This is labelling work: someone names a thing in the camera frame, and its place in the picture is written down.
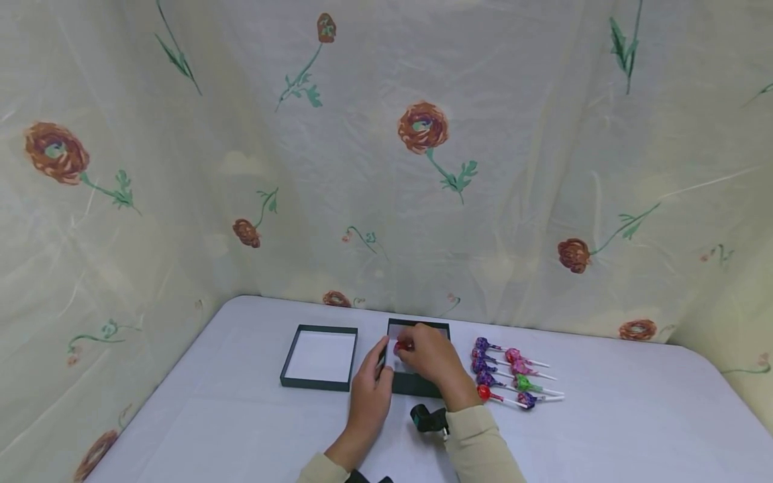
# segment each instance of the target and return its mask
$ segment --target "curtain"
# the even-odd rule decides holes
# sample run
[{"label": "curtain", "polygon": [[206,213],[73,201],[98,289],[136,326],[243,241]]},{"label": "curtain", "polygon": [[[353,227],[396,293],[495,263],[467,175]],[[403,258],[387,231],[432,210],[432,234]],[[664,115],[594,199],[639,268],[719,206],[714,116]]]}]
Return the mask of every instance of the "curtain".
[{"label": "curtain", "polygon": [[768,2],[6,4],[0,481],[237,294],[677,343],[773,429]]}]

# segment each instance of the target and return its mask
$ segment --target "white tablecloth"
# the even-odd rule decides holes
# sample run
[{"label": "white tablecloth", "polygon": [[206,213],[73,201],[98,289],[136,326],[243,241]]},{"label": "white tablecloth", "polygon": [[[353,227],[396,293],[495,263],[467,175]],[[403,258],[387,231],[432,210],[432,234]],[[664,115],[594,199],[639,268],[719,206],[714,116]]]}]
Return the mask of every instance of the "white tablecloth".
[{"label": "white tablecloth", "polygon": [[[387,319],[437,320],[238,297],[226,303],[88,483],[292,483],[346,422],[348,393],[283,388],[298,324],[359,328],[355,370]],[[773,481],[773,438],[703,357],[686,349],[449,321],[462,360],[476,337],[552,365],[566,392],[530,413],[489,403],[530,483]],[[371,481],[456,482],[441,440],[395,395],[361,471]]]}]

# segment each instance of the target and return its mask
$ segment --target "right hand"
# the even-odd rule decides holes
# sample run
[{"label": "right hand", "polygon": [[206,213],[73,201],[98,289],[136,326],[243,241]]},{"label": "right hand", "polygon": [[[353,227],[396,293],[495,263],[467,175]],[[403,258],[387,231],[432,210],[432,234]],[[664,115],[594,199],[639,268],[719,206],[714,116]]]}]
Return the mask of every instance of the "right hand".
[{"label": "right hand", "polygon": [[397,357],[440,390],[451,412],[482,404],[475,382],[467,375],[456,349],[439,330],[424,324],[406,327],[397,336],[403,346]]}]

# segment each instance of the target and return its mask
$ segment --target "open box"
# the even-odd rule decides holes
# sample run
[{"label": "open box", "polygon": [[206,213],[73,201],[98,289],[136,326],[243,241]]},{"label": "open box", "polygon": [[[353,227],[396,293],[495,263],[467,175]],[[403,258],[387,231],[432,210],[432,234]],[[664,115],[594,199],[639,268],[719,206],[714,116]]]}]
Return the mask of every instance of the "open box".
[{"label": "open box", "polygon": [[451,340],[451,326],[438,322],[411,321],[402,318],[390,318],[386,327],[386,334],[389,336],[389,344],[382,353],[382,358],[386,359],[388,366],[394,369],[394,379],[392,382],[392,392],[395,394],[406,394],[408,396],[434,397],[442,398],[440,390],[433,383],[416,374],[410,367],[403,364],[396,355],[394,355],[394,345],[397,343],[397,336],[407,326],[416,324],[429,325],[434,327]]},{"label": "open box", "polygon": [[299,325],[279,380],[284,387],[349,392],[357,329]]}]

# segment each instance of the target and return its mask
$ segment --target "beige sleeve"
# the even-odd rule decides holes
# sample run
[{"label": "beige sleeve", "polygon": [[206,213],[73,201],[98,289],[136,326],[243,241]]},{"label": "beige sleeve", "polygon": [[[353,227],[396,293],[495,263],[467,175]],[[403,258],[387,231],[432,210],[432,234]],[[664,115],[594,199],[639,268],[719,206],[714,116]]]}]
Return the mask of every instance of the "beige sleeve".
[{"label": "beige sleeve", "polygon": [[349,473],[330,461],[324,454],[317,453],[301,471],[296,483],[346,483]]},{"label": "beige sleeve", "polygon": [[491,412],[483,406],[446,413],[445,449],[459,483],[526,483]]}]

